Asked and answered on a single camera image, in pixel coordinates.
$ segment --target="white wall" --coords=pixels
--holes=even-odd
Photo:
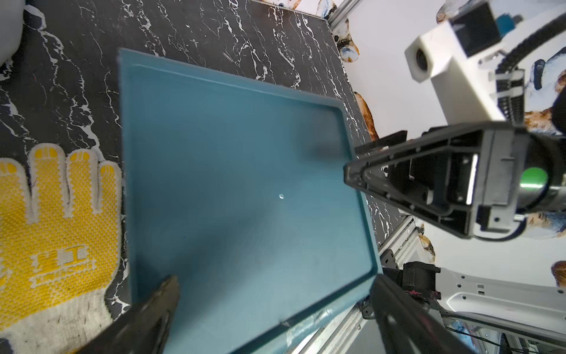
[[[410,75],[404,51],[417,36],[436,26],[444,0],[363,0],[348,17],[360,55],[344,63],[352,88],[363,96],[380,137],[407,130],[421,136],[431,126],[446,125],[430,81]]]
[[[545,5],[551,2],[555,1],[543,1]],[[381,137],[407,129],[409,138],[415,138],[432,126],[445,125],[431,83],[412,80],[404,55],[405,48],[417,36],[436,26],[436,13],[443,3],[444,0],[364,0],[349,16],[350,33],[360,55],[357,61],[344,66],[352,88],[370,107]],[[522,40],[515,36],[510,33],[505,40],[515,46]],[[549,42],[554,51],[545,49],[550,55],[561,48],[559,43],[564,45],[564,37],[553,42],[558,43]],[[566,259],[566,237],[520,237],[487,243],[462,240],[431,225],[425,226],[425,235],[435,249],[437,266],[483,278],[555,286],[550,267]]]
[[[482,278],[556,286],[550,267],[566,259],[566,240],[518,237],[506,242],[462,240],[431,224],[424,235],[436,253],[435,265]]]

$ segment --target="black cable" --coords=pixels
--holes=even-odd
[[[513,233],[511,233],[508,236],[505,236],[505,237],[502,237],[502,238],[489,238],[489,237],[481,237],[481,236],[474,235],[474,237],[477,238],[478,240],[482,240],[482,241],[504,242],[504,241],[509,241],[509,240],[512,240],[514,238],[519,237],[523,233],[523,231],[525,231],[526,227],[527,227],[527,218],[525,217],[523,219],[523,221],[521,221],[521,223],[519,224],[517,229],[515,231],[513,231]]]
[[[536,48],[546,43],[548,40],[566,31],[566,13],[558,16],[554,20],[545,24],[539,30],[534,32],[523,42],[517,45],[511,52],[503,58],[499,63],[496,74],[507,74],[517,68],[517,65],[527,55],[532,53]],[[511,88],[510,80],[498,80],[497,91],[507,91]],[[524,105],[522,99],[515,99],[513,103],[509,97],[498,99],[498,106],[507,120],[513,121],[513,117],[524,115]]]
[[[495,342],[490,341],[489,339],[485,339],[485,338],[482,338],[482,337],[480,337],[480,336],[476,336],[476,335],[469,334],[469,333],[466,333],[466,332],[458,331],[458,330],[455,330],[455,329],[450,328],[450,327],[446,327],[446,329],[449,330],[449,331],[452,331],[452,332],[456,332],[456,333],[460,333],[460,334],[465,334],[465,335],[468,335],[468,336],[470,336],[470,337],[477,338],[477,339],[482,340],[482,341],[484,341],[484,342],[491,343],[491,344],[493,344],[493,345],[495,345],[495,346],[502,347],[502,348],[505,348],[505,349],[509,349],[510,351],[513,351],[513,352],[520,352],[520,353],[525,353],[525,352],[527,352],[527,353],[538,353],[538,352],[534,352],[534,351],[531,351],[531,350],[528,350],[528,349],[515,349],[515,348],[511,348],[511,347],[504,347],[504,346],[502,346],[501,344],[497,344],[497,343],[495,343]]]

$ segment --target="tray rim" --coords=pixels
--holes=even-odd
[[[239,89],[246,89],[250,91],[260,92],[262,94],[269,94],[273,96],[281,96],[287,99],[297,101],[314,103],[324,106],[330,106],[338,109],[342,115],[343,129],[348,139],[350,159],[356,156],[354,152],[353,140],[351,133],[348,129],[348,115],[344,107],[344,103],[333,97],[320,96],[312,92],[300,91],[281,85],[267,83],[263,81],[253,80],[244,76],[229,74],[227,72],[209,69],[189,63],[175,61],[164,57],[156,57],[151,54],[137,52],[131,49],[119,48],[118,49],[118,70],[119,70],[119,99],[121,107],[122,118],[122,148],[124,161],[127,163],[131,155],[128,146],[131,146],[130,139],[125,134],[128,130],[128,119],[123,119],[128,115],[126,105],[124,104],[128,98],[128,93],[123,90],[123,82],[128,71],[135,67],[146,67],[156,71],[170,72],[173,74],[187,76],[194,79],[214,82],[226,86],[237,87]],[[125,173],[126,187],[131,185],[131,174]],[[366,234],[368,238],[368,249],[372,260],[372,268],[369,273],[361,276],[355,281],[343,286],[339,290],[327,295],[325,298],[319,300],[315,304],[305,308],[301,312],[291,316],[287,321],[280,323],[274,328],[268,329],[266,332],[260,334],[255,339],[244,344],[233,353],[281,353],[283,354],[289,348],[299,344],[308,334],[324,326],[335,315],[338,315],[346,308],[353,305],[348,298],[356,298],[357,301],[362,300],[369,294],[369,290],[374,281],[376,274],[383,273],[381,263],[378,261],[378,247],[375,241],[373,225],[371,223],[371,215],[368,208],[366,196],[360,191],[356,191],[358,202],[362,217],[365,221]],[[125,210],[128,215],[130,209],[129,202],[132,198],[125,198]],[[132,218],[126,217],[126,231],[132,228],[130,226]],[[128,262],[132,262],[130,257],[130,249],[135,245],[135,238],[128,237],[128,248],[126,250],[128,255]],[[132,301],[136,300],[136,273],[133,268],[130,268],[128,276],[128,288],[132,294]]]

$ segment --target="robotic arm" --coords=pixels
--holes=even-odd
[[[524,231],[525,214],[565,211],[566,138],[526,131],[517,70],[564,30],[566,14],[506,54],[495,72],[480,69],[502,48],[487,2],[418,37],[405,51],[411,75],[431,79],[449,126],[360,147],[366,155],[344,166],[345,183],[461,238],[510,240]],[[563,98],[553,107],[559,129]]]

